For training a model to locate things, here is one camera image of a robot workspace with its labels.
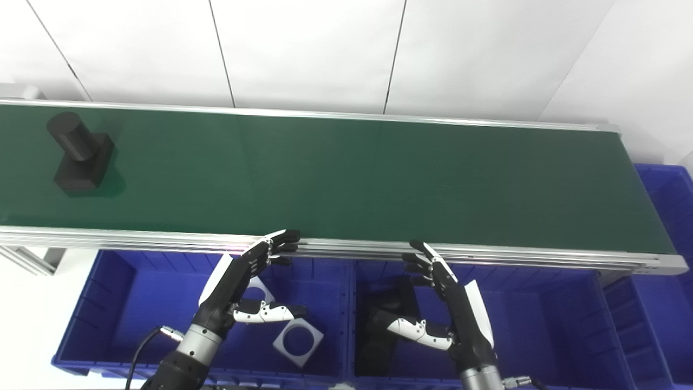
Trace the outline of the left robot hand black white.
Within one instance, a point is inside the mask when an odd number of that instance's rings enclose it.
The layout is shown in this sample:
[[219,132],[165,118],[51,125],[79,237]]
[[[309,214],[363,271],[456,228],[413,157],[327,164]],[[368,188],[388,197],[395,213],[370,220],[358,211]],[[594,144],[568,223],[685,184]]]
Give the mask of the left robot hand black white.
[[192,324],[226,339],[238,322],[282,322],[305,317],[308,310],[301,304],[243,299],[251,279],[267,267],[291,264],[291,259],[282,254],[295,252],[300,239],[299,230],[279,230],[263,236],[238,257],[223,255],[203,289]]

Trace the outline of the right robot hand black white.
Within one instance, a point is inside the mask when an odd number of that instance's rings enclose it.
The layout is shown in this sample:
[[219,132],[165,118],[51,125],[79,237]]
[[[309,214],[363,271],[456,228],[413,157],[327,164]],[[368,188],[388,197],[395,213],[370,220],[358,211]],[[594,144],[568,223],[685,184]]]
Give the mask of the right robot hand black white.
[[493,335],[483,331],[482,321],[488,319],[483,309],[474,309],[473,282],[460,284],[457,276],[443,257],[428,243],[412,239],[409,241],[415,252],[401,255],[408,272],[417,272],[417,283],[431,287],[446,305],[450,325],[441,327],[412,316],[397,316],[383,309],[377,309],[372,323],[377,330],[387,330],[405,339],[438,350],[445,350],[455,363],[458,372],[482,370],[487,366],[497,366]]

